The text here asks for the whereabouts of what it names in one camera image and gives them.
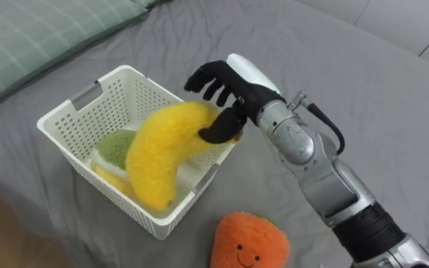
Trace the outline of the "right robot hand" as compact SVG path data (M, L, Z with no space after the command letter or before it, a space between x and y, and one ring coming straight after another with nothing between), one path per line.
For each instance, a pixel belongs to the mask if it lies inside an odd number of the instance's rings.
M211 125L198 131L202 140L222 144L239 134L248 120L257 124L258 114L272 101L285 102L279 89L248 59L230 54L226 60L201 65L185 82L187 92L201 92L205 101L220 91L216 105L222 107L233 95L235 102L220 113Z

